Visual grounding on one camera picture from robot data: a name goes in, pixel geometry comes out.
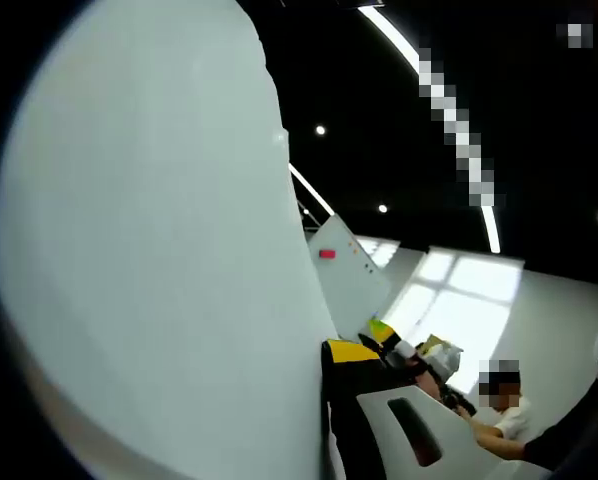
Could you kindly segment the person's right hand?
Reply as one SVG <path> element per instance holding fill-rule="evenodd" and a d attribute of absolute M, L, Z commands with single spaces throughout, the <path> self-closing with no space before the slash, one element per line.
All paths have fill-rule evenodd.
<path fill-rule="evenodd" d="M 417 386 L 428 394 L 430 397 L 438 402 L 442 401 L 441 391 L 435 378 L 429 371 L 424 371 L 422 374 L 415 377 Z"/>

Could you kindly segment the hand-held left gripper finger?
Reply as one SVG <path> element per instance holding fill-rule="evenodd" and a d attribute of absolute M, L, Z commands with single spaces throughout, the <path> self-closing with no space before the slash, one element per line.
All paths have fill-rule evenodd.
<path fill-rule="evenodd" d="M 548 470 L 479 446 L 455 411 L 361 342 L 322 345 L 322 404 L 333 479 L 546 479 Z"/>

